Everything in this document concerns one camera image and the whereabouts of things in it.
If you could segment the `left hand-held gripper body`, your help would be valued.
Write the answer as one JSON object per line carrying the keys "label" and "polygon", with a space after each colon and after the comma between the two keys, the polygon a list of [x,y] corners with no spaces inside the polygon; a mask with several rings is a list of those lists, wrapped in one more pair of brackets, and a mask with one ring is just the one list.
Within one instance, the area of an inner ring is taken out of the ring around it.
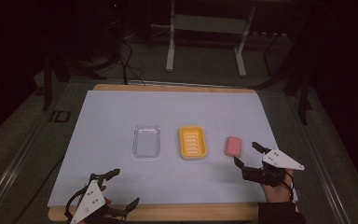
{"label": "left hand-held gripper body", "polygon": [[113,218],[102,217],[101,207],[105,204],[103,196],[103,175],[92,174],[86,187],[79,190],[70,200],[77,196],[80,201],[75,213],[69,214],[69,224],[124,224],[127,219],[125,210],[111,207]]}

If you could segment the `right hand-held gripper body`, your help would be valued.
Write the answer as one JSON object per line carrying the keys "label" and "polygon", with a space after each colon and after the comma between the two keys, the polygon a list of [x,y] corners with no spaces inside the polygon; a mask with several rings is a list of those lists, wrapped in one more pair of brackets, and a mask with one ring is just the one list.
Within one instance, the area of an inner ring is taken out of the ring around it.
{"label": "right hand-held gripper body", "polygon": [[241,156],[242,178],[255,183],[276,187],[286,176],[287,170],[304,171],[305,166],[279,149],[268,153],[246,150]]}

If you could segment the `pink soap bar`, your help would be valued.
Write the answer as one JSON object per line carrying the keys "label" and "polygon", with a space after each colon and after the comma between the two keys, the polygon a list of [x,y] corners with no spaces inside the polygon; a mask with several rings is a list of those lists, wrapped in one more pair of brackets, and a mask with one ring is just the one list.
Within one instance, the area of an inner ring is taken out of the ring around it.
{"label": "pink soap bar", "polygon": [[242,140],[239,137],[229,136],[226,141],[225,154],[229,157],[241,155]]}

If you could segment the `person's left hand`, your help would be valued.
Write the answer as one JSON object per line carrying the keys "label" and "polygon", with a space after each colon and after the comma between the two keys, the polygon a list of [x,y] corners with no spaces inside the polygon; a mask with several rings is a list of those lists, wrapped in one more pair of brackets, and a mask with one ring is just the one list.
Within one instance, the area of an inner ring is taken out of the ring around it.
{"label": "person's left hand", "polygon": [[104,200],[105,200],[105,204],[101,207],[102,217],[113,218],[114,216],[112,215],[112,211],[110,207],[112,201],[107,198],[105,198]]}

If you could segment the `person's right hand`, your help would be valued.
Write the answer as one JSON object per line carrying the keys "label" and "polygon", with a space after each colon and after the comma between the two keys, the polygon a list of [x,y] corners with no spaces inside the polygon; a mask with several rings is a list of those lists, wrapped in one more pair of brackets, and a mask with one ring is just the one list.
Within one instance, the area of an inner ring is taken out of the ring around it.
{"label": "person's right hand", "polygon": [[291,203],[294,199],[294,171],[285,170],[283,181],[276,187],[261,184],[268,203]]}

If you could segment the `clear plastic soap dish lid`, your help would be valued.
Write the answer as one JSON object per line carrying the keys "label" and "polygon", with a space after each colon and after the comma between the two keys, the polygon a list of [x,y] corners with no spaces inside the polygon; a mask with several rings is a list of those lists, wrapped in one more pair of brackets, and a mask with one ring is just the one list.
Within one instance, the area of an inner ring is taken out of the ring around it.
{"label": "clear plastic soap dish lid", "polygon": [[159,126],[136,126],[132,154],[136,158],[156,158],[160,152]]}

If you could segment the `yellow soap dish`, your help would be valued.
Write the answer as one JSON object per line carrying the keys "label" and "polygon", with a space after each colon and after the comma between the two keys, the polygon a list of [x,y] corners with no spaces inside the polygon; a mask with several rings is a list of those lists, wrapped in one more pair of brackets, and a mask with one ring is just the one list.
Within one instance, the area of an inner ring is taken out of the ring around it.
{"label": "yellow soap dish", "polygon": [[184,160],[200,160],[208,150],[204,131],[200,126],[184,126],[179,129],[180,155]]}

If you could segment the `pale blue table mat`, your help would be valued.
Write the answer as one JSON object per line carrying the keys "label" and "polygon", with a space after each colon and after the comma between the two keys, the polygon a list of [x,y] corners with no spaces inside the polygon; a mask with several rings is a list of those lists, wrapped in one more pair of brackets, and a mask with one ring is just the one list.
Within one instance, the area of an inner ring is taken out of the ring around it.
{"label": "pale blue table mat", "polygon": [[[136,126],[159,126],[156,158],[132,154]],[[179,129],[200,126],[208,154],[200,160],[180,155]],[[64,205],[92,174],[113,169],[105,197],[115,204],[139,198],[142,204],[250,203],[265,199],[261,187],[241,177],[224,153],[229,136],[275,148],[258,95],[227,92],[89,91],[50,195],[49,206]]]}

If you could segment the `black tripod stand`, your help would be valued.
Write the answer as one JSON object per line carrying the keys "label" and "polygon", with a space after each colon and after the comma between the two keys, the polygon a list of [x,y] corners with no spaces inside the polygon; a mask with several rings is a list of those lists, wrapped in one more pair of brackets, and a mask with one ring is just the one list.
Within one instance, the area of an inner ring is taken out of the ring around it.
{"label": "black tripod stand", "polygon": [[282,64],[275,70],[272,77],[260,84],[251,86],[251,90],[264,90],[267,87],[278,83],[284,79],[287,80],[283,87],[285,96],[295,96],[299,93],[298,116],[303,125],[307,125],[307,111],[310,109],[308,100],[310,87],[310,70],[307,54],[302,51],[306,47],[307,33],[301,30],[293,40],[292,47]]}

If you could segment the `white metal stand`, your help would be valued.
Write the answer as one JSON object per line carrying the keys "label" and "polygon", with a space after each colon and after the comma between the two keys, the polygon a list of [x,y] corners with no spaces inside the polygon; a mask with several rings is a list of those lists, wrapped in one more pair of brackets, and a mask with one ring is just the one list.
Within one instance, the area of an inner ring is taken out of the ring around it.
{"label": "white metal stand", "polygon": [[206,32],[206,33],[240,35],[241,42],[233,49],[234,56],[236,60],[239,77],[247,76],[245,63],[242,58],[242,52],[244,49],[246,39],[250,34],[250,28],[255,15],[256,6],[250,7],[250,9],[246,12],[245,19],[230,19],[230,18],[177,14],[175,12],[175,7],[176,7],[176,2],[178,0],[168,0],[168,1],[170,2],[170,24],[167,26],[167,28],[169,29],[169,45],[168,45],[168,52],[167,52],[166,65],[165,65],[166,72],[172,72],[174,68],[175,32],[177,30],[184,30],[184,31]]}

